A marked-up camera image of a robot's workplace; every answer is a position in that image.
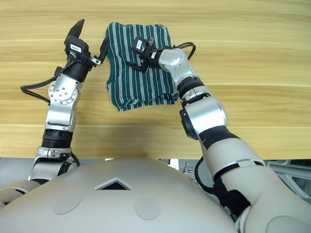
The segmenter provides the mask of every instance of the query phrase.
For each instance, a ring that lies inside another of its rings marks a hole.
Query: black cable
[[[44,97],[44,96],[42,96],[42,95],[40,95],[38,93],[35,93],[33,91],[30,91],[29,89],[37,89],[37,88],[40,88],[40,87],[43,87],[43,86],[46,86],[46,85],[50,84],[51,82],[53,82],[53,81],[55,81],[57,79],[59,74],[63,73],[66,69],[71,67],[74,63],[77,63],[77,62],[76,61],[71,62],[68,66],[63,68],[60,72],[55,73],[54,77],[52,77],[52,78],[50,78],[50,79],[48,79],[46,81],[43,81],[41,83],[21,86],[20,87],[21,91],[23,93],[25,93],[26,95],[33,96],[33,97],[36,97],[36,98],[38,98],[40,100],[43,100],[46,103],[48,103],[48,105],[50,105],[51,101],[48,98],[46,98],[46,97]]]
[[[80,166],[80,161],[77,156],[75,156],[74,153],[71,153],[71,157],[73,158],[73,161],[76,163],[77,166]]]
[[[208,186],[204,185],[202,183],[200,177],[199,177],[199,166],[202,162],[203,162],[203,157],[201,157],[201,159],[198,161],[198,163],[196,164],[196,166],[194,168],[194,177],[204,191],[206,191],[207,193],[210,193],[210,194],[214,194],[214,189],[212,187],[208,187]]]
[[[182,43],[182,44],[176,46],[176,48],[179,48],[179,49],[183,49],[183,48],[190,47],[190,46],[192,46],[192,50],[188,56],[188,60],[190,60],[190,58],[193,56],[193,54],[195,52],[195,49],[196,49],[195,44],[192,42],[186,42],[186,43]]]

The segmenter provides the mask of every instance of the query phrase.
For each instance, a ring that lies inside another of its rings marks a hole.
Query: white label
[[[136,49],[140,49],[141,47],[141,40],[138,40],[137,45],[136,45]]]
[[[156,52],[153,52],[153,53],[151,54],[151,58],[154,59],[155,56],[156,56]]]
[[[77,52],[81,52],[81,48],[78,47],[78,46],[75,46],[75,45],[70,44],[70,48],[71,48],[72,50],[77,51]]]

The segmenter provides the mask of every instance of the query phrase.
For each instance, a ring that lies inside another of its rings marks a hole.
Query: black mesh grille
[[[101,190],[128,190],[128,189],[125,188],[124,186],[122,186],[121,184],[119,184],[118,182],[114,182],[114,183],[102,188]]]

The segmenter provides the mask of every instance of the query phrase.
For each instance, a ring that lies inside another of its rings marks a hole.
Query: green towel
[[[132,69],[125,62],[140,66],[140,58],[131,50],[136,36],[154,38],[159,49],[171,46],[167,28],[156,25],[122,25],[112,22],[106,31],[109,36],[107,57],[111,73],[107,89],[112,103],[119,111],[126,111],[146,105],[175,104],[178,94],[171,75],[159,68],[149,68],[144,74]]]

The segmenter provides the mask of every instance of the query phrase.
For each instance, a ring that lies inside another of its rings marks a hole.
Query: wood grain surface
[[[311,158],[309,0],[0,0],[0,157],[35,156],[48,106],[19,87],[65,64],[64,39],[81,18],[80,38],[94,55],[112,21],[160,23],[173,44],[194,42],[191,64],[226,108],[232,132],[263,159]],[[72,143],[78,157],[201,156],[185,136],[179,102],[120,113],[106,89],[109,74],[106,60],[83,85]]]

